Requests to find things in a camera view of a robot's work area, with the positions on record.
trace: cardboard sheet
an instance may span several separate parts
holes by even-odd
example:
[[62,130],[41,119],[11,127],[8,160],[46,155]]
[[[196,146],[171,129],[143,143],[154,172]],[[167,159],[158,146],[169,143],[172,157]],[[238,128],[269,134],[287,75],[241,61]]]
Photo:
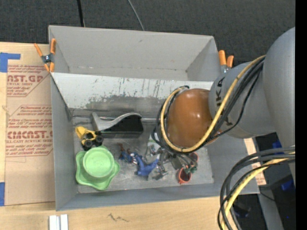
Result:
[[7,68],[4,204],[54,201],[50,75],[33,44],[0,43],[0,52],[21,54]]

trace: bin floor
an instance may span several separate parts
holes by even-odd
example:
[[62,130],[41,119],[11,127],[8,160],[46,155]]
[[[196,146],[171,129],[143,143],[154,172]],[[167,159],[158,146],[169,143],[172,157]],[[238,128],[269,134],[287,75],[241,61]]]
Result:
[[[83,126],[89,130],[93,130],[91,119],[88,117],[74,117],[74,127]],[[211,184],[213,183],[213,176],[211,170],[211,164],[207,149],[205,147],[197,150],[199,156],[199,162],[197,171],[192,174],[191,180],[187,184],[180,185],[177,179],[177,170],[174,169],[171,162],[164,163],[164,168],[167,174],[161,179],[156,180],[153,178],[157,175],[157,169],[154,169],[149,176],[138,176],[135,172],[138,170],[138,166],[132,163],[128,163],[125,160],[120,160],[120,147],[117,143],[122,143],[125,150],[130,149],[131,152],[136,152],[143,157],[146,154],[147,142],[149,135],[154,128],[154,123],[143,122],[143,133],[138,138],[105,138],[103,145],[107,147],[113,154],[114,159],[120,164],[120,171],[112,179],[110,186],[106,191],[118,191],[118,190],[130,190],[130,189],[144,189],[144,188],[158,188],[167,186],[185,186],[192,184]],[[75,155],[82,151],[80,139],[74,135],[74,147]],[[151,163],[155,160],[155,156],[145,156],[147,163]],[[85,185],[78,185],[79,193],[93,193],[98,190]]]

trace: blue tape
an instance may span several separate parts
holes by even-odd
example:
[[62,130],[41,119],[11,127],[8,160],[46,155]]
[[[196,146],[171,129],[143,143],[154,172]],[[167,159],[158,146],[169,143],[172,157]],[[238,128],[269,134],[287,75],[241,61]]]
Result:
[[0,206],[4,206],[4,182],[0,182]]
[[20,59],[20,54],[0,53],[0,72],[8,72],[9,59]]

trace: yellow cable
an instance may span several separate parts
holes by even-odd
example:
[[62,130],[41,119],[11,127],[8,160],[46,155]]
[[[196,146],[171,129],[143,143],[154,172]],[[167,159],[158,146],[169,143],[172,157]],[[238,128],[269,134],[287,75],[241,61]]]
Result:
[[218,121],[218,118],[220,117],[225,105],[226,105],[226,102],[228,101],[229,99],[229,96],[231,94],[231,92],[233,91],[233,89],[235,88],[235,85],[237,84],[237,82],[239,81],[239,79],[243,76],[243,74],[249,69],[251,68],[254,64],[256,64],[257,62],[259,62],[261,59],[263,59],[265,57],[264,56],[260,56],[258,57],[257,59],[253,60],[252,62],[250,62],[246,67],[244,67],[244,69],[238,74],[238,76],[236,77],[236,79],[233,81],[233,83],[230,85],[221,105],[220,105],[220,108],[218,109],[218,111],[216,112],[216,115],[211,123],[211,125],[209,126],[207,132],[205,133],[205,135],[200,139],[200,141],[198,143],[196,143],[194,146],[192,147],[189,147],[189,148],[180,148],[180,147],[177,147],[175,146],[167,137],[167,134],[165,132],[165,127],[164,127],[164,112],[165,112],[165,109],[166,109],[166,106],[169,102],[169,100],[172,98],[173,95],[175,95],[177,92],[181,91],[182,88],[178,88],[177,90],[175,90],[174,92],[172,92],[169,97],[166,99],[164,105],[163,105],[163,108],[162,108],[162,111],[161,111],[161,116],[160,116],[160,123],[161,123],[161,132],[162,132],[162,135],[163,135],[163,138],[164,140],[166,141],[166,143],[174,150],[176,151],[179,151],[179,152],[192,152],[194,150],[196,150],[199,146],[202,145],[202,143],[208,138],[208,136],[210,135],[210,133],[212,132],[215,124],[217,123]]
[[[271,165],[271,164],[275,164],[275,163],[279,163],[282,161],[285,161],[288,159],[273,159],[270,160],[268,162],[266,162],[263,165]],[[255,171],[253,171],[249,176],[247,176],[245,178],[245,180],[243,180],[240,185],[237,187],[237,189],[234,191],[234,193],[232,194],[232,196],[230,197],[230,199],[227,202],[227,206],[225,208],[225,214],[226,216],[228,216],[228,213],[230,211],[231,206],[233,205],[235,199],[238,197],[238,195],[240,194],[240,192],[243,190],[243,188],[250,182],[251,179],[253,179],[257,174],[259,174],[260,172],[266,170],[268,167],[263,167],[263,168],[259,168]],[[222,220],[222,228],[225,229],[225,222],[224,220]]]

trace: green plastic cup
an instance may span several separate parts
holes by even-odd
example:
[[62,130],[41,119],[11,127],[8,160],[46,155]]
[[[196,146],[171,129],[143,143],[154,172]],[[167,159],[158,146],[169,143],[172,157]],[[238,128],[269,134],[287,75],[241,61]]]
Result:
[[114,157],[104,146],[89,149],[83,158],[83,167],[92,179],[108,179],[113,174]]

